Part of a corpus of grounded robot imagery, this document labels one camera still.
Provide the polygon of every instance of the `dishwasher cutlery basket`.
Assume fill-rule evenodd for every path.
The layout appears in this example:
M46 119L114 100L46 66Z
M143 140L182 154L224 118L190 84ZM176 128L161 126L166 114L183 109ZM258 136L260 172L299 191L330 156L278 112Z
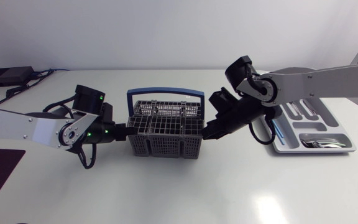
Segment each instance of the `dishwasher cutlery basket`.
M137 101L139 94L168 93L196 96L200 102ZM130 135L135 156L197 159L204 128L204 93L183 88L138 88L128 90L128 127L137 134Z

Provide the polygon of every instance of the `cutlery tray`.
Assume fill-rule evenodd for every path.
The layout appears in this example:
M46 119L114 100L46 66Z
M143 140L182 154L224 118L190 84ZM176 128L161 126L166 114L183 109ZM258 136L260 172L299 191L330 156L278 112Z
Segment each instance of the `cutlery tray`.
M309 98L280 105L283 114L274 119L278 131L272 143L279 153L322 153L322 152L353 152L355 145L344 128L327 109L319 98ZM261 118L265 129L270 130ZM306 147L304 141L336 141L340 148Z

